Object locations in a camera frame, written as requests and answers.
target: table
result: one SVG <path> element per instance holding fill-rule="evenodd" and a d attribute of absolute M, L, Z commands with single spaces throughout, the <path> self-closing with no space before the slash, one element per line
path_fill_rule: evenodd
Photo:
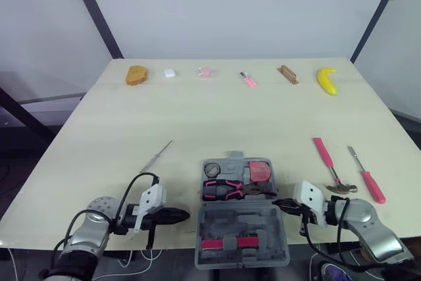
<path fill-rule="evenodd" d="M 149 79 L 127 86 L 124 79 L 134 64 L 147 67 Z M 276 70 L 281 64 L 297 73 L 299 84 Z M 215 77 L 198 77 L 200 66 L 211 67 Z M 323 66 L 337 69 L 331 75 L 337 96 L 316 81 Z M 175 69 L 177 77 L 166 79 L 166 68 Z M 250 88 L 239 71 L 248 72 L 257 86 Z M 0 245 L 52 249 L 79 210 L 96 197 L 120 199 L 146 162 L 174 140 L 151 171 L 168 191 L 166 206 L 185 209 L 191 218 L 158 226 L 154 248 L 194 247 L 205 159 L 227 157 L 231 150 L 266 157 L 280 197 L 291 196 L 301 180 L 330 197 L 324 186 L 333 180 L 313 137 L 324 140 L 342 180 L 359 187 L 350 197 L 373 203 L 399 237 L 421 235 L 420 151 L 347 59 L 118 59 L 82 99 L 14 199 L 0 222 Z M 385 205 L 371 198 L 347 145 L 372 172 Z M 137 182 L 128 201 L 136 203 L 150 183 Z M 284 215 L 288 243 L 306 243 L 299 223 Z M 310 234 L 314 243 L 334 242 L 336 229 L 311 226 Z M 356 237 L 344 232 L 343 240 Z M 146 241 L 147 232 L 111 236 L 107 249 L 144 249 Z"/>

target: wall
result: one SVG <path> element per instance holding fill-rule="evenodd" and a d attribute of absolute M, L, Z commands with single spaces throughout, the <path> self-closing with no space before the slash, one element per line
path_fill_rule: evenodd
<path fill-rule="evenodd" d="M 421 120 L 421 1 L 387 4 L 356 67 L 386 105 Z"/>
<path fill-rule="evenodd" d="M 380 0 L 97 0 L 128 58 L 350 57 Z"/>
<path fill-rule="evenodd" d="M 87 91 L 111 56 L 82 0 L 0 0 L 0 86 L 18 101 Z"/>

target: black frame pole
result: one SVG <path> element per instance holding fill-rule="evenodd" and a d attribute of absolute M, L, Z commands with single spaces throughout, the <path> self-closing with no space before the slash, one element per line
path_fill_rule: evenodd
<path fill-rule="evenodd" d="M 89 11 L 89 14 L 91 15 L 91 18 L 93 20 L 93 23 L 95 23 L 95 26 L 98 29 L 99 34 L 103 38 L 103 41 L 105 45 L 107 46 L 107 49 L 109 50 L 111 56 L 114 59 L 123 59 L 123 54 L 120 51 L 120 48 L 117 45 L 116 40 L 114 39 L 114 36 L 111 33 L 110 28 L 108 27 L 107 21 L 105 21 L 105 18 L 103 16 L 103 13 L 101 12 L 101 9 L 98 6 L 98 3 L 96 0 L 83 0 L 86 6 L 86 9 Z"/>
<path fill-rule="evenodd" d="M 17 103 L 10 95 L 0 88 L 0 106 L 5 108 L 15 118 L 25 124 L 31 131 L 50 144 L 55 134 L 34 118 L 25 108 Z"/>
<path fill-rule="evenodd" d="M 373 17 L 371 18 L 370 22 L 367 25 L 366 30 L 364 31 L 360 42 L 357 45 L 357 48 L 355 49 L 353 56 L 351 57 L 351 62 L 355 63 L 357 60 L 358 55 L 362 51 L 362 48 L 364 47 L 365 43 L 368 40 L 368 37 L 370 37 L 371 32 L 373 31 L 374 27 L 377 24 L 377 21 L 379 21 L 380 16 L 382 15 L 384 9 L 386 8 L 387 3 L 389 0 L 380 0 L 379 5 L 377 6 L 376 11 L 374 11 Z"/>

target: pliers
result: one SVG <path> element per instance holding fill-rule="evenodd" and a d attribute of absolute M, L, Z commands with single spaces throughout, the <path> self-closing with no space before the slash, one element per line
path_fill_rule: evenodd
<path fill-rule="evenodd" d="M 232 188 L 225 195 L 213 195 L 205 193 L 203 195 L 203 201 L 226 201 L 230 199 L 244 199 L 245 195 L 258 195 L 258 194 L 267 194 L 276 196 L 276 193 L 267 190 L 264 187 L 255 185 L 255 184 L 243 184 L 243 182 L 238 180 L 207 180 L 203 182 L 203 186 L 213 187 L 213 186 L 224 186 Z"/>

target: yellow banana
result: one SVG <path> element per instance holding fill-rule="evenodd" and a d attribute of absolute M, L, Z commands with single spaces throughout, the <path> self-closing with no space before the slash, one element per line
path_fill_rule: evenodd
<path fill-rule="evenodd" d="M 324 91 L 329 93 L 330 95 L 336 95 L 336 87 L 334 83 L 329 79 L 328 74 L 331 72 L 336 72 L 334 68 L 324 67 L 318 71 L 317 80 L 320 85 L 323 87 Z"/>

